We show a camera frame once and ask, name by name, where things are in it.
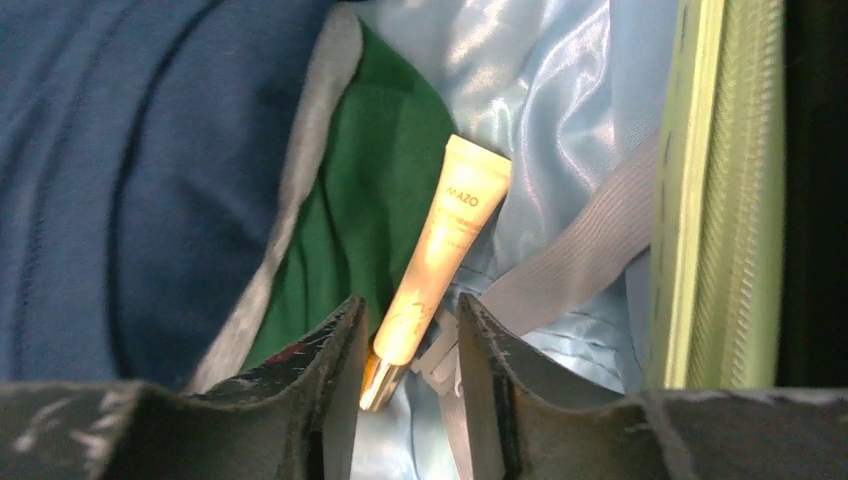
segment cosmetic tube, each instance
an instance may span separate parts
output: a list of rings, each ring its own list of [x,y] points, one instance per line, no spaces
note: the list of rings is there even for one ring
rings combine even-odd
[[[511,170],[506,158],[451,136],[421,236],[368,352],[361,409],[377,411],[391,398],[462,259],[506,195]]]

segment tube cap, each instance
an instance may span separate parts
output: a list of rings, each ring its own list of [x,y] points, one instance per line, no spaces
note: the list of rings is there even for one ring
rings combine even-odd
[[[359,396],[359,408],[376,412],[386,406],[406,373],[407,365],[393,365],[368,349],[365,361],[365,378]]]

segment gray strap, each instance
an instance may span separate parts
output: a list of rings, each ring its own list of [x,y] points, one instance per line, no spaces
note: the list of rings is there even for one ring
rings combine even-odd
[[[335,6],[324,23],[306,71],[280,181],[280,206],[265,258],[200,362],[186,387],[188,393],[205,392],[235,375],[250,352],[300,206],[312,190],[324,159],[333,112],[359,67],[362,42],[362,27],[356,14],[347,5]]]
[[[521,336],[562,317],[612,284],[648,248],[653,231],[656,147],[656,135],[645,140],[553,244],[507,272],[481,296],[481,302],[504,327]],[[458,369],[456,319],[447,312],[439,315],[442,329],[448,332],[443,335],[452,341],[437,338],[436,349],[428,350],[421,357],[423,362],[416,362],[413,368],[441,395],[439,405],[459,480],[474,480]]]

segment gray fabric trim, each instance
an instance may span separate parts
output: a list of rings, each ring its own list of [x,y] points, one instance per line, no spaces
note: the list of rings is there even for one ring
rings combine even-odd
[[[274,274],[288,249],[300,206],[324,159],[330,122],[362,58],[362,27],[353,10],[330,11],[312,54],[280,180],[280,208],[265,259],[186,387],[205,392],[241,369],[268,308]]]
[[[465,411],[465,398],[462,392],[448,392],[439,396],[439,406],[442,410],[442,421],[448,435],[451,454],[456,464],[456,476],[459,480],[475,480],[474,466],[471,460],[471,439],[468,436],[468,419]],[[503,478],[503,461],[492,459],[488,465],[494,472],[480,473],[480,478]]]
[[[644,368],[651,339],[651,252],[639,255],[624,272],[630,333],[639,368]]]

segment zipper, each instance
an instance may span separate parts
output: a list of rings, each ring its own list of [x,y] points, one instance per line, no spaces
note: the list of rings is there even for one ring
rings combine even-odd
[[[657,166],[649,387],[773,383],[782,13],[779,0],[681,5]]]

